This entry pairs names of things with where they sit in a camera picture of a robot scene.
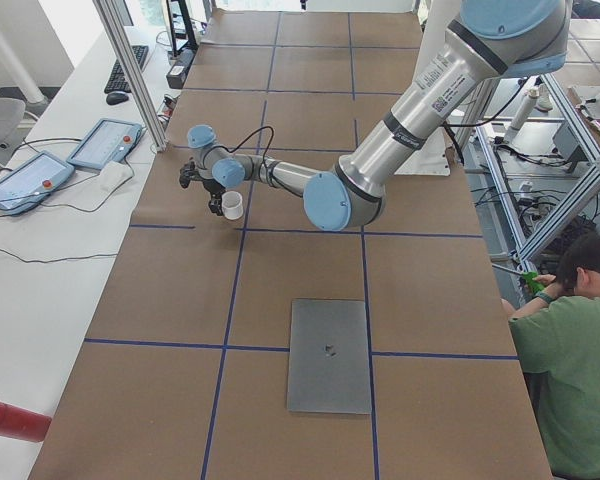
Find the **red cylinder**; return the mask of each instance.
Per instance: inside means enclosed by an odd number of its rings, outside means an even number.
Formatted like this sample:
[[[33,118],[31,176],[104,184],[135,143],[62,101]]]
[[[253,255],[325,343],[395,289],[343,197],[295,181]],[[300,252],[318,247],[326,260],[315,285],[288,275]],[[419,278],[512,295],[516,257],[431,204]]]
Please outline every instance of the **red cylinder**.
[[[41,442],[51,417],[0,402],[0,436]]]

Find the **black keyboard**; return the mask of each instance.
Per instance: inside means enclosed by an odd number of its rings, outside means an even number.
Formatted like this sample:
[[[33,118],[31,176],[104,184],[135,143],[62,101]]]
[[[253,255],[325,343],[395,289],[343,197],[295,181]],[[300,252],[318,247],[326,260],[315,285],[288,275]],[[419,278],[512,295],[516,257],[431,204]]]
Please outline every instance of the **black keyboard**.
[[[140,70],[144,68],[144,64],[147,62],[147,55],[149,54],[149,47],[147,45],[133,45],[133,54],[136,56]],[[116,60],[111,69],[111,75],[109,75],[109,81],[104,87],[104,93],[113,91],[122,91],[131,93],[131,87],[124,78],[124,72],[122,71],[122,65]]]

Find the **white cup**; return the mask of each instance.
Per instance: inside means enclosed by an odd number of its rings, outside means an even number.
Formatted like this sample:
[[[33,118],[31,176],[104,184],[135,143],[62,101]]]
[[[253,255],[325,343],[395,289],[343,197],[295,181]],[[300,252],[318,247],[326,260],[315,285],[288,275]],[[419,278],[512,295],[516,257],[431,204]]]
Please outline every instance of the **white cup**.
[[[242,217],[242,195],[238,192],[225,192],[222,194],[222,213],[227,220],[237,220]]]

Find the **green shirt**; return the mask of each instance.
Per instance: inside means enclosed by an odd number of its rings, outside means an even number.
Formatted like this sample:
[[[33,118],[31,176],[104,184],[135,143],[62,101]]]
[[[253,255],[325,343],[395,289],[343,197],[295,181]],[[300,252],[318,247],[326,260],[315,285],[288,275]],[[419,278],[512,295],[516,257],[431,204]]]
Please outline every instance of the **green shirt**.
[[[562,297],[509,324],[522,370],[538,374],[536,416],[551,469],[600,478],[600,298]]]

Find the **computer mouse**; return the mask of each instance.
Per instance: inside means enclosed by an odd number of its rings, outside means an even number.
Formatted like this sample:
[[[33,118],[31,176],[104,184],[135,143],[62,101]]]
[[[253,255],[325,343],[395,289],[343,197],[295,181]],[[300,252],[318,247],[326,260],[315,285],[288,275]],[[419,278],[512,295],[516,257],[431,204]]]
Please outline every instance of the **computer mouse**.
[[[107,94],[107,105],[117,105],[129,100],[129,94],[122,91],[113,91]]]

